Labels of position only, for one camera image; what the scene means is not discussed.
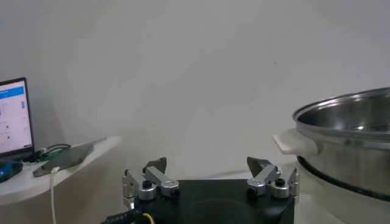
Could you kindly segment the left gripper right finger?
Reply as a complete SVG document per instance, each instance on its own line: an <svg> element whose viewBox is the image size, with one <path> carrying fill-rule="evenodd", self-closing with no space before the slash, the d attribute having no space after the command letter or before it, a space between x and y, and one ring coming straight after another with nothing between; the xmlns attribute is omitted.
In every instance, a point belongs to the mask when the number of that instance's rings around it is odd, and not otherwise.
<svg viewBox="0 0 390 224"><path fill-rule="evenodd" d="M247 165L252 174L247 183L247 196L255 201L267 192L276 199L298 198L300 195L300 173L293 167L282 170L266 159L247 157Z"/></svg>

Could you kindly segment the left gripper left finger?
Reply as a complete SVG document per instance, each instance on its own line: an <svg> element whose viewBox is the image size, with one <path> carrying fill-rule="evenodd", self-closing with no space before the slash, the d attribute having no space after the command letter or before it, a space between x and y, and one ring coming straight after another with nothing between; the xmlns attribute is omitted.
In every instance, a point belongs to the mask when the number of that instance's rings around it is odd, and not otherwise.
<svg viewBox="0 0 390 224"><path fill-rule="evenodd" d="M149 202L158 196L177 199L180 184L165 174L167 158L149 161L141 171L126 169L122 176L122 200L128 209L135 208L136 202Z"/></svg>

